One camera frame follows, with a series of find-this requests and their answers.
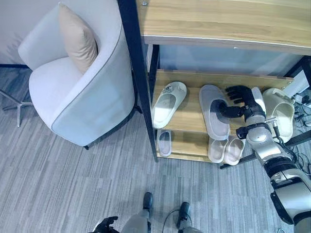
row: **slipper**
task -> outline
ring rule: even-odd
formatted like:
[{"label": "slipper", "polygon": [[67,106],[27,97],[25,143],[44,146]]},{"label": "slipper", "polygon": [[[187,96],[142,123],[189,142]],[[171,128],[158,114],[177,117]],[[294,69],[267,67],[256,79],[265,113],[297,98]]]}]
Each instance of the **slipper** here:
[{"label": "slipper", "polygon": [[[276,117],[280,137],[284,143],[288,142],[293,135],[293,117],[295,112],[293,100],[287,97],[285,92],[277,88],[266,90],[262,97],[266,105],[267,118]],[[275,137],[276,134],[272,123],[268,123],[268,125],[270,126],[272,137]]]},{"label": "slipper", "polygon": [[208,158],[213,163],[221,163],[224,160],[225,146],[228,143],[228,139],[217,141],[213,138],[208,140]]},{"label": "slipper", "polygon": [[252,94],[254,96],[255,102],[257,104],[259,104],[261,106],[262,110],[264,111],[264,113],[266,113],[266,106],[264,104],[262,94],[261,94],[261,91],[259,90],[259,88],[256,86],[253,87],[252,88]]},{"label": "slipper", "polygon": [[246,139],[238,139],[236,136],[229,136],[228,144],[225,147],[224,162],[229,165],[238,164],[245,147]]},{"label": "slipper", "polygon": [[182,82],[172,82],[162,90],[153,109],[153,125],[156,129],[166,126],[187,94]]},{"label": "slipper", "polygon": [[157,144],[159,146],[160,155],[163,157],[168,157],[172,152],[171,131],[158,131]]},{"label": "slipper", "polygon": [[204,85],[199,92],[199,101],[208,135],[218,141],[228,139],[229,119],[219,112],[219,104],[227,104],[221,90],[214,85]]}]

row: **white armchair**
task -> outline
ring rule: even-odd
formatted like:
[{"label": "white armchair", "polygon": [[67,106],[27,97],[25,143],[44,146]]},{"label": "white armchair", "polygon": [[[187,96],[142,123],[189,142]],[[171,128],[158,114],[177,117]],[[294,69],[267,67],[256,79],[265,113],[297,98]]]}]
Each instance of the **white armchair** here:
[{"label": "white armchair", "polygon": [[83,75],[68,57],[58,6],[29,33],[18,52],[32,70],[29,91],[39,116],[57,135],[86,146],[131,112],[131,64],[116,0],[63,1],[93,30],[98,56]]}]

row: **gray carpet floor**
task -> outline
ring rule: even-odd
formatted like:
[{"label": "gray carpet floor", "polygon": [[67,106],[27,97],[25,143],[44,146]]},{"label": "gray carpet floor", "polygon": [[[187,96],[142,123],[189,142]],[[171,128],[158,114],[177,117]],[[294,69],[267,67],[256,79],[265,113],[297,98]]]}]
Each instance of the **gray carpet floor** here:
[{"label": "gray carpet floor", "polygon": [[[30,74],[0,68],[0,88],[29,99]],[[1,107],[9,104],[0,97]],[[32,107],[23,110],[20,128],[16,110],[0,110],[0,232],[86,233],[108,216],[119,216],[120,231],[140,211],[146,191],[154,195],[154,233],[183,201],[191,204],[193,226],[205,233],[293,232],[277,216],[258,161],[226,170],[174,159],[155,163],[139,113],[85,150],[53,134]],[[176,214],[164,232],[177,232],[174,221]]]}]

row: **metal chair base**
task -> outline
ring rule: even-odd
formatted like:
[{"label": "metal chair base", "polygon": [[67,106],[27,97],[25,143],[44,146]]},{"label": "metal chair base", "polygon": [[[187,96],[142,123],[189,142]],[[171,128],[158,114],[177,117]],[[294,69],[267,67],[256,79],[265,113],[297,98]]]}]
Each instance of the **metal chair base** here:
[{"label": "metal chair base", "polygon": [[17,99],[15,99],[14,97],[10,96],[9,94],[7,94],[6,92],[2,90],[0,90],[0,94],[7,97],[8,99],[10,99],[11,101],[15,103],[14,105],[10,105],[8,107],[3,108],[3,110],[6,111],[6,110],[17,108],[17,127],[20,127],[22,107],[33,106],[33,103],[18,101]]}]

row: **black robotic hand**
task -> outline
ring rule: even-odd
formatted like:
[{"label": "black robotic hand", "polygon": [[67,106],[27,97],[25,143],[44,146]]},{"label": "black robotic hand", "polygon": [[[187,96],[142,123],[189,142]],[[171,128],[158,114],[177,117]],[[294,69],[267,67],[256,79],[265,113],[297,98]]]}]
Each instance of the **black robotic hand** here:
[{"label": "black robotic hand", "polygon": [[115,220],[118,220],[117,216],[105,218],[91,233],[119,233],[113,229],[113,227],[110,227],[110,225],[112,225]]},{"label": "black robotic hand", "polygon": [[262,115],[266,117],[261,106],[256,103],[252,90],[247,86],[231,86],[225,90],[234,103],[244,103],[243,107],[232,106],[228,107],[224,103],[221,104],[220,112],[223,116],[228,118],[242,117],[246,121],[249,117],[255,115]]}]

